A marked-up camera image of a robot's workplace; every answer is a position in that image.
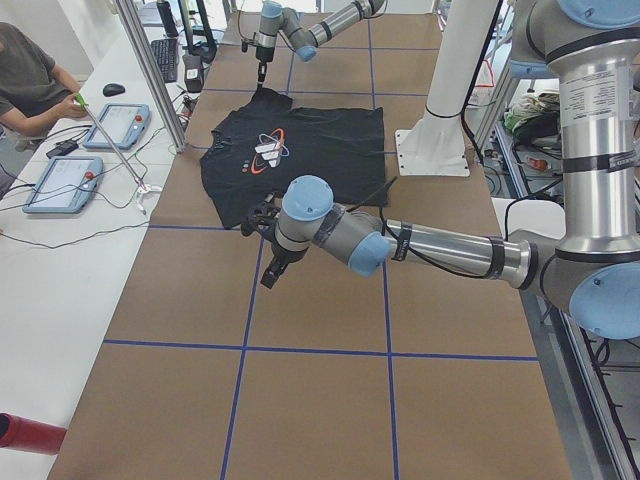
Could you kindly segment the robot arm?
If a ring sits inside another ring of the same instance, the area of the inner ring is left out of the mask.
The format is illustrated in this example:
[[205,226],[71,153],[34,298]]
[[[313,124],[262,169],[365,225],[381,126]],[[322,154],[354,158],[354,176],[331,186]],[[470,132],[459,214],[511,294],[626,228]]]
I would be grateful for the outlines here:
[[242,50],[255,48],[258,60],[257,90],[260,90],[267,76],[268,64],[273,61],[277,39],[280,34],[289,42],[294,53],[303,61],[310,61],[317,49],[335,36],[364,19],[374,18],[383,7],[384,1],[351,1],[341,10],[334,12],[312,27],[303,27],[298,13],[283,7],[275,1],[264,1],[260,13],[258,31],[242,42]]
[[639,52],[635,1],[519,1],[512,52],[521,75],[559,80],[565,232],[519,229],[503,236],[461,232],[474,207],[460,122],[475,63],[491,36],[496,1],[452,3],[423,117],[396,134],[398,167],[423,179],[420,224],[379,220],[334,200],[330,186],[302,176],[280,206],[249,217],[272,245],[262,277],[272,286],[317,246],[368,276],[388,259],[423,261],[455,275],[500,279],[545,297],[583,329],[604,338],[639,333],[639,235],[630,91]]

